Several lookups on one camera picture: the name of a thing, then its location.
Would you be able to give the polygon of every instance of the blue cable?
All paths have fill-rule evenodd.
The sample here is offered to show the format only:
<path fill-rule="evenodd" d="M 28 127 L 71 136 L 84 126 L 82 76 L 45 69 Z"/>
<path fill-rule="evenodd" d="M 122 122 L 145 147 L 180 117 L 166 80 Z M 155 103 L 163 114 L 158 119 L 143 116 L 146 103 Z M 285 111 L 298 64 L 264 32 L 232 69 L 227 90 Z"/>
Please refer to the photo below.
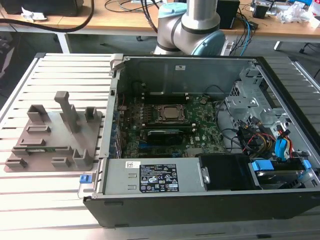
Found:
<path fill-rule="evenodd" d="M 242 52 L 241 52 L 240 56 L 242 56 L 242 54 L 244 54 L 245 50 L 247 49 L 249 36 L 250 36 L 250 25 L 249 25 L 248 21 L 246 21 L 246 20 L 243 20 L 243 21 L 245 21 L 245 23 L 246 23 L 246 25 L 248 27 L 248 35 L 246 36 L 245 44 L 244 44 L 244 47 L 242 49 Z"/>

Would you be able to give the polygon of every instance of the floor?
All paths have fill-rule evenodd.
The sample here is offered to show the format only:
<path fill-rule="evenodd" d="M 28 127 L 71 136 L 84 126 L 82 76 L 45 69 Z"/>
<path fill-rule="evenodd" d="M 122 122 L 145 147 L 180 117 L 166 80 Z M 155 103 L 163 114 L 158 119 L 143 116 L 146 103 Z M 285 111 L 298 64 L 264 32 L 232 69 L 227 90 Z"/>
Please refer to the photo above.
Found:
<path fill-rule="evenodd" d="M 0 78 L 0 109 L 5 104 L 8 96 L 15 88 L 36 53 L 61 53 L 61 48 L 55 34 L 48 33 L 12 33 L 15 51 L 5 75 Z M 151 36 L 142 37 L 137 41 L 135 36 L 115 35 L 80 35 L 70 34 L 73 53 L 88 54 L 136 54 L 146 55 L 154 50 L 157 39 Z M 274 51 L 274 41 L 260 41 L 253 37 L 244 56 L 293 56 L 296 57 L 304 68 L 314 75 L 320 68 L 320 45 L 307 47 L 304 54 L 299 53 L 304 43 L 285 42 L 280 51 Z"/>

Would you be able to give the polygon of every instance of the white sticker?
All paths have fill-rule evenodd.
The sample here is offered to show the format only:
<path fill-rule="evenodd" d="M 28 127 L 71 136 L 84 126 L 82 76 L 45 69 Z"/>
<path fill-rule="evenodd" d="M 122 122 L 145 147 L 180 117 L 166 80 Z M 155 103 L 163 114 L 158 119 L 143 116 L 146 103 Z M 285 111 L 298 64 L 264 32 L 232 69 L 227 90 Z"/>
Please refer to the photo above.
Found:
<path fill-rule="evenodd" d="M 175 70 L 184 71 L 184 70 L 186 70 L 186 66 L 185 65 L 176 65 Z"/>
<path fill-rule="evenodd" d="M 126 161 L 125 168 L 126 169 L 138 169 L 140 168 L 140 161 Z"/>

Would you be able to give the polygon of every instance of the power supply label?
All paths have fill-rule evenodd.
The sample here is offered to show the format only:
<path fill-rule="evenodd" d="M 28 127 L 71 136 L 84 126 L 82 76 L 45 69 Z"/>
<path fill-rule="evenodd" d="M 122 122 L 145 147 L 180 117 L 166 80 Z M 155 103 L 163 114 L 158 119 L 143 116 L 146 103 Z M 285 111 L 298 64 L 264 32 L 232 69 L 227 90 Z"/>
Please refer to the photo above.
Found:
<path fill-rule="evenodd" d="M 140 165 L 140 192 L 179 192 L 175 164 Z"/>

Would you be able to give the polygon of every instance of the motherboard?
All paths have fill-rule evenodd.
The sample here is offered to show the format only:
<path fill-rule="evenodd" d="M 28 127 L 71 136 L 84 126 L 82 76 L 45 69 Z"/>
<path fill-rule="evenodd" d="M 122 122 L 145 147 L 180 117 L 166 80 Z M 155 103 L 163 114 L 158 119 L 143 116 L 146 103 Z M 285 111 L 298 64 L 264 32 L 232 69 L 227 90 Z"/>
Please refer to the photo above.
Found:
<path fill-rule="evenodd" d="M 122 158 L 180 158 L 225 152 L 215 103 L 204 95 L 143 96 L 121 107 Z"/>

